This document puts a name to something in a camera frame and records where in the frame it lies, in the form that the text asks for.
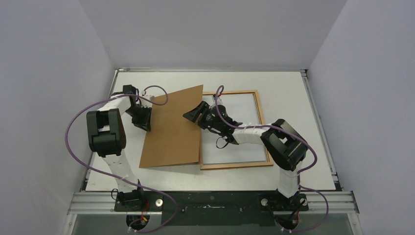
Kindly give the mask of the brown cardboard backing board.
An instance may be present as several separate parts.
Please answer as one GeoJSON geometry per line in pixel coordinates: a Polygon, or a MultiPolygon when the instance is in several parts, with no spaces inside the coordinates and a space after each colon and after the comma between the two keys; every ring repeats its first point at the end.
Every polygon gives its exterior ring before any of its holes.
{"type": "Polygon", "coordinates": [[[139,167],[189,165],[199,162],[201,129],[183,117],[197,107],[203,85],[168,94],[165,105],[152,107],[151,131],[146,133],[139,167]]]}

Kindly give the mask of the printed plant photo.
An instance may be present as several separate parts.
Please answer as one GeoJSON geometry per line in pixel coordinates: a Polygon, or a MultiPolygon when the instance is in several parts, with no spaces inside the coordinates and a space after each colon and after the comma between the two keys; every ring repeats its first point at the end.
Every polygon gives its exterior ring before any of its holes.
{"type": "MultiPolygon", "coordinates": [[[[253,94],[224,94],[221,96],[229,117],[245,124],[259,124],[260,120],[253,94]]],[[[228,144],[217,134],[202,130],[202,157],[204,165],[265,162],[265,148],[258,144],[228,144]]]]}

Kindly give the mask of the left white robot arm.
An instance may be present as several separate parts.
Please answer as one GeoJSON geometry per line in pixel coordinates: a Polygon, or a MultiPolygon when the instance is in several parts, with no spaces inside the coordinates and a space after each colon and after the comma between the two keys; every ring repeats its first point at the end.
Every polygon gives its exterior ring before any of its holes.
{"type": "Polygon", "coordinates": [[[121,92],[112,95],[112,101],[86,114],[91,151],[106,162],[113,175],[119,176],[116,180],[116,211],[141,211],[148,202],[124,151],[127,143],[121,118],[124,113],[132,118],[135,127],[147,132],[151,130],[152,108],[149,102],[138,98],[138,94],[136,87],[125,85],[121,92]]]}

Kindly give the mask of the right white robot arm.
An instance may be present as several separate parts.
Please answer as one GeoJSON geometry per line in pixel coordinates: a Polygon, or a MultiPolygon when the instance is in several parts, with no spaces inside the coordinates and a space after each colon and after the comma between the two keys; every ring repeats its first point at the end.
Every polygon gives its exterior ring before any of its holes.
{"type": "Polygon", "coordinates": [[[284,120],[266,125],[249,125],[228,116],[221,100],[209,105],[202,101],[183,117],[201,129],[217,134],[226,144],[258,144],[265,147],[280,168],[277,205],[283,210],[302,204],[298,180],[301,165],[308,150],[301,136],[284,120]]]}

